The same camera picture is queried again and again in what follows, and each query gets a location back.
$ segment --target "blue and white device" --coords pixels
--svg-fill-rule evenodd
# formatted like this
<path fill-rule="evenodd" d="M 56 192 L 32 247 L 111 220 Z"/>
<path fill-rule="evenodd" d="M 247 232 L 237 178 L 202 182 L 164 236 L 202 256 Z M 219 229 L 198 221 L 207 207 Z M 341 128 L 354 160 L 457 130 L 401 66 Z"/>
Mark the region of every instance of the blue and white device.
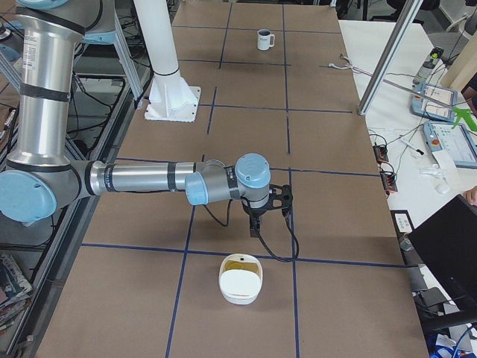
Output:
<path fill-rule="evenodd" d="M 455 107 L 457 104 L 457 91 L 428 83 L 422 83 L 419 86 L 416 86 L 414 90 L 423 95 L 427 95 L 430 98 L 448 104 L 450 107 L 442 107 L 423 97 L 413 95 L 411 100 L 411 112 L 413 114 L 435 121 L 454 122 L 455 113 L 452 110 L 452 107 Z"/>
<path fill-rule="evenodd" d="M 424 123 L 424 136 L 431 151 L 445 149 L 455 166 L 477 169 L 477 147 L 463 125 L 433 122 Z"/>

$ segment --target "bottle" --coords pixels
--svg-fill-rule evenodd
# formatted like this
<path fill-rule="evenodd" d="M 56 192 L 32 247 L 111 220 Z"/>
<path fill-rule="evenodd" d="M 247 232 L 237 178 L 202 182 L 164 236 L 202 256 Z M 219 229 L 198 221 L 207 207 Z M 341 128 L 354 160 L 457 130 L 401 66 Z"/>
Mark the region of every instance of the bottle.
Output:
<path fill-rule="evenodd" d="M 426 82 L 443 53 L 444 50 L 440 47 L 434 47 L 432 49 L 431 53 L 426 58 L 423 65 L 420 67 L 419 71 L 417 71 L 417 74 L 412 80 L 414 86 L 417 86 L 422 82 Z"/>

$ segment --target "green object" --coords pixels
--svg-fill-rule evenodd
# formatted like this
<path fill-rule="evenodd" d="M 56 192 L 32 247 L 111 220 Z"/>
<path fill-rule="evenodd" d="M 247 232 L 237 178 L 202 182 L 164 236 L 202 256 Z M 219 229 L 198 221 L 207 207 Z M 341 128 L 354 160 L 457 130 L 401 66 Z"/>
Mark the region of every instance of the green object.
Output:
<path fill-rule="evenodd" d="M 455 128 L 455 126 L 458 125 L 461 119 L 463 119 L 467 123 L 467 126 L 471 131 L 477 132 L 477 124 L 474 122 L 469 109 L 453 107 L 452 110 L 455 112 L 456 117 L 454 127 L 452 128 Z"/>

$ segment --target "human hand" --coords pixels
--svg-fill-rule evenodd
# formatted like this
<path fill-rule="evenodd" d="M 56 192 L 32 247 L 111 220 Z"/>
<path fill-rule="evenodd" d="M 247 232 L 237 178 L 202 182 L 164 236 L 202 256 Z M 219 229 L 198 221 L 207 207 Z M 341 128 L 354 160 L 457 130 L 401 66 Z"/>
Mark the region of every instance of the human hand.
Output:
<path fill-rule="evenodd" d="M 477 205 L 477 186 L 474 186 L 472 189 L 464 192 L 463 196 L 469 201 L 472 205 Z"/>

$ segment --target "blue cable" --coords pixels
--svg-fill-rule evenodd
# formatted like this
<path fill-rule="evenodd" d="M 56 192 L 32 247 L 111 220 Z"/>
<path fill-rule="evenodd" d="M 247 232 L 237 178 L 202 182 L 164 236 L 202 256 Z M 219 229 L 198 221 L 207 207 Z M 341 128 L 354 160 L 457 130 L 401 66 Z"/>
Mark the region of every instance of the blue cable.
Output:
<path fill-rule="evenodd" d="M 455 350 L 454 350 L 454 353 L 452 354 L 452 358 L 456 358 L 457 357 L 457 352 L 459 350 L 459 345 L 461 345 L 462 343 L 462 340 L 464 339 L 464 337 L 474 328 L 474 324 L 472 326 L 470 326 L 469 328 L 467 328 L 467 330 L 462 333 L 462 336 L 461 338 L 459 338 L 459 340 L 457 341 L 457 344 L 455 345 Z"/>

